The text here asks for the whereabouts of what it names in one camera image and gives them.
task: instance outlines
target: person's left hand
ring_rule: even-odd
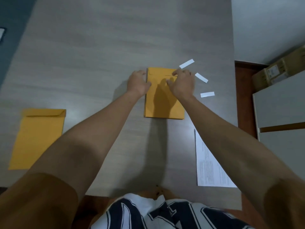
[[[143,70],[134,71],[128,79],[127,92],[135,93],[139,98],[145,95],[151,86],[151,82],[144,81],[145,75]]]

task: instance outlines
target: teal surface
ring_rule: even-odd
[[[0,42],[0,88],[35,2],[36,0],[0,0],[0,27],[6,28]]]

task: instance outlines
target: yellow envelope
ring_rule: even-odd
[[[146,94],[144,116],[169,119],[184,119],[184,108],[171,93],[166,79],[173,82],[177,76],[172,73],[176,69],[149,67],[147,81],[152,83]]]
[[[29,169],[63,133],[65,109],[24,109],[9,169]]]

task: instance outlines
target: person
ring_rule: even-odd
[[[95,179],[135,103],[150,83],[135,71],[127,91],[57,139],[27,173],[0,195],[1,228],[70,228],[78,204]],[[194,74],[176,70],[167,80],[196,130],[236,186],[270,228],[303,228],[305,184],[255,138],[201,104]],[[223,210],[191,203],[157,187],[109,201],[89,227],[251,228]]]

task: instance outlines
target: cardboard box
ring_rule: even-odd
[[[252,76],[258,92],[305,70],[305,45]]]

